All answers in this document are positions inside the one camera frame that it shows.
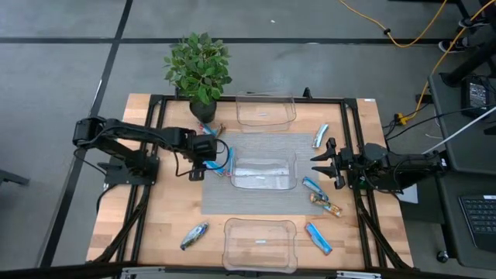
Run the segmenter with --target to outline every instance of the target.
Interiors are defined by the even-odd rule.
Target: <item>green leaves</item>
[[[231,77],[224,77],[222,78],[222,83],[223,84],[230,84],[233,79]]]
[[[200,35],[200,44],[207,43],[207,40],[210,39],[207,33],[203,33]]]
[[[165,79],[168,80],[168,81],[170,81],[173,76],[174,76],[174,72],[172,70],[170,70],[165,75]]]
[[[188,80],[187,80],[185,77],[183,77],[183,78],[181,79],[181,87],[182,87],[184,90],[188,89]]]
[[[205,75],[206,76],[209,76],[209,75],[212,75],[215,71],[215,68],[214,67],[210,67],[208,68],[206,71],[205,71]]]
[[[228,54],[227,46],[224,46],[222,49],[220,49],[220,55],[226,56]]]
[[[205,86],[200,86],[200,88],[198,89],[198,97],[200,98],[200,101],[206,105],[208,105],[210,103],[210,100],[208,99],[208,96],[207,96],[207,89],[205,88]]]
[[[195,62],[193,62],[192,60],[185,60],[184,63],[186,64],[188,70],[198,72]]]
[[[220,98],[220,90],[217,88],[212,88],[212,97],[216,100]]]
[[[212,43],[207,33],[192,33],[171,46],[169,57],[164,57],[165,79],[181,89],[181,94],[193,102],[209,104],[222,95],[223,84],[232,81],[227,65],[229,50],[221,40]]]
[[[203,69],[203,61],[202,60],[200,60],[198,62],[198,69]]]

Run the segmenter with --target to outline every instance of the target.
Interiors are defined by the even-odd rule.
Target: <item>desk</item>
[[[491,80],[492,84],[496,85],[494,79]],[[438,114],[462,109],[460,87],[452,88],[444,84],[439,74],[429,77],[429,87]],[[461,113],[441,117],[439,124],[444,138],[454,134],[472,120]],[[484,129],[495,124],[479,121],[446,143],[450,164],[456,171],[496,174],[496,136],[484,135]]]
[[[150,95],[131,94],[129,96],[123,121],[143,125]],[[384,145],[381,122],[374,100],[360,99],[358,111],[367,143]],[[315,133],[321,123],[329,124],[325,142],[328,137],[336,138],[338,148],[344,146],[343,124],[338,105],[330,104],[296,104],[298,116],[291,128],[281,133]],[[348,113],[350,126],[353,117]],[[226,133],[240,132],[236,121],[236,104],[219,102],[216,122],[226,126]],[[165,126],[180,126],[198,130],[198,124],[190,113],[188,102],[169,101],[165,110]],[[353,143],[356,146],[354,128],[351,129]],[[131,149],[138,149],[137,142],[123,140]],[[325,147],[315,151],[323,153]],[[338,219],[328,213],[323,215],[202,215],[202,183],[190,182],[186,177],[175,177],[175,161],[171,153],[159,150],[160,171],[156,184],[151,188],[150,202],[147,209],[143,230],[143,239],[139,252],[140,264],[158,264],[182,267],[221,267],[224,249],[224,224],[230,218],[291,220],[297,227],[298,269],[354,269],[362,270],[363,254],[357,223],[357,212],[353,201],[353,192],[347,188],[336,190],[333,180],[323,174],[319,175],[319,184],[335,203],[343,208],[343,217]],[[190,169],[190,164],[180,160],[180,172]],[[119,185],[112,189],[103,199],[95,223],[88,260],[99,256],[110,244],[120,230],[124,219],[129,196],[129,186]],[[394,250],[404,262],[412,265],[405,226],[397,200],[391,195],[376,193],[376,204],[381,224],[381,231]],[[194,246],[182,251],[179,248],[184,236],[198,223],[208,220],[209,231]],[[334,250],[329,256],[312,243],[304,230],[307,222],[314,222]],[[377,265],[374,238],[368,233],[373,263]],[[128,240],[125,259],[129,259],[133,242]]]
[[[438,114],[461,109],[460,88],[445,85],[439,74],[429,77],[432,99]],[[446,138],[472,119],[461,113],[439,120]],[[446,144],[449,164],[455,171],[437,179],[439,197],[446,225],[443,234],[450,257],[466,267],[494,269],[496,253],[475,247],[462,213],[458,198],[461,195],[496,193],[496,136],[484,135],[493,124],[475,123]]]
[[[496,177],[481,174],[450,172],[439,180],[439,194],[446,212],[446,228],[449,257],[455,257],[465,267],[496,270],[496,253],[480,250],[472,242],[458,197],[461,195],[496,194]]]

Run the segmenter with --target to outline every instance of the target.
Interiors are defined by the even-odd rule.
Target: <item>gray carpet floor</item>
[[[417,36],[439,7],[387,0],[347,2],[380,19],[398,38]],[[2,38],[113,38],[125,3],[0,1],[0,169],[31,178],[28,187],[0,187],[0,270],[39,263],[73,161],[74,123],[88,115],[111,49],[108,42],[7,43]],[[464,3],[469,12],[477,11],[477,2]],[[457,7],[448,5],[426,37],[453,37],[460,17]],[[136,0],[123,37],[174,38],[191,31],[231,38],[384,38],[373,23],[337,0]],[[398,49],[391,44],[234,43],[229,48],[233,82],[225,89],[227,95],[274,90],[300,95],[310,87],[316,97],[375,98],[384,125],[394,113],[415,108],[415,94],[441,56],[434,44]],[[168,43],[121,44],[107,71],[99,114],[121,118],[129,93],[173,93],[162,68],[170,50]],[[469,55],[449,55],[440,70],[453,69]],[[427,108],[412,123],[433,113]],[[428,123],[391,141],[391,149],[422,152],[439,141],[433,138],[437,136],[437,125]],[[87,159],[98,162],[107,156],[91,151]],[[102,176],[83,167],[54,265],[84,262],[101,191]],[[494,271],[461,267],[456,260],[438,263],[435,253],[444,245],[439,226],[405,224],[409,241],[415,243],[413,260],[422,270],[496,277]]]

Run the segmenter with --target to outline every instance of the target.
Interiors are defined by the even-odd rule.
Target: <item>gray mat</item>
[[[270,144],[288,152],[294,151],[298,183],[291,190],[240,189],[231,184],[230,177],[219,177],[213,171],[207,171],[203,181],[202,214],[322,214],[322,208],[310,202],[311,191],[301,183],[305,176],[314,181],[319,178],[318,173],[311,170],[315,166],[310,161],[315,156],[315,150],[311,148],[313,135],[225,133],[221,139],[229,146],[243,146],[253,149],[253,152],[257,152],[262,144]],[[224,155],[219,155],[217,162],[224,162],[224,159]]]

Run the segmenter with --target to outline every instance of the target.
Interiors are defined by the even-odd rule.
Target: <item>yellow extension cord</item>
[[[345,5],[350,11],[356,13],[357,15],[365,18],[365,19],[368,19],[370,20],[371,22],[374,22],[375,24],[377,24],[379,27],[381,27],[383,30],[386,30],[387,28],[384,27],[380,22],[378,22],[377,20],[375,19],[372,19],[371,17],[368,17],[366,15],[364,15],[363,13],[361,12],[358,12],[357,10],[351,8],[350,6],[348,6],[343,0],[339,0],[343,5]],[[472,16],[472,18],[470,19],[470,21],[473,21],[475,18],[477,18],[489,5],[493,4],[494,2],[496,2],[496,0],[490,0],[486,5],[484,5],[484,7],[482,7],[478,12],[475,13],[474,16]],[[439,10],[437,11],[436,15],[434,15],[434,17],[432,18],[431,22],[427,25],[427,27],[424,29],[424,31],[422,31],[422,33],[420,34],[420,36],[418,36],[417,39],[413,40],[411,43],[408,43],[408,44],[405,44],[405,45],[401,45],[399,43],[397,43],[393,36],[391,35],[391,32],[387,33],[387,36],[389,36],[389,39],[391,39],[391,41],[395,44],[395,46],[397,47],[400,47],[400,48],[407,48],[407,47],[411,47],[413,46],[415,43],[417,43],[417,41],[419,41],[425,34],[425,32],[427,32],[427,30],[429,30],[429,28],[431,27],[431,25],[436,21],[437,17],[439,16],[439,14],[441,13],[441,11],[443,10],[444,8],[444,5],[447,3],[447,0],[445,0],[443,2],[443,4],[441,5],[441,7],[439,7]],[[451,42],[451,44],[449,45],[449,48],[448,50],[446,50],[446,52],[441,56],[441,58],[437,61],[436,65],[434,66],[434,68],[432,69],[432,72],[431,74],[434,74],[434,72],[436,72],[437,68],[439,67],[439,65],[441,64],[441,62],[443,62],[444,58],[446,57],[446,55],[449,53],[449,51],[453,48],[453,46],[455,45],[455,42],[460,38],[460,36],[463,34],[463,32],[466,30],[467,28],[466,27],[463,27],[461,29],[461,31],[458,33],[458,35],[456,35],[455,39],[453,39],[453,41]],[[420,95],[420,99],[418,100],[418,103],[417,103],[417,107],[415,108],[415,112],[408,116],[408,117],[403,117],[403,118],[400,118],[399,119],[399,122],[402,124],[402,125],[406,125],[406,122],[410,119],[413,119],[416,115],[417,115],[417,111],[419,110],[420,108],[420,104],[422,104],[422,98],[424,97],[425,95],[425,92],[427,91],[427,87],[429,86],[429,83],[426,81],[425,82],[425,85],[424,85],[424,89],[422,90],[422,94]]]

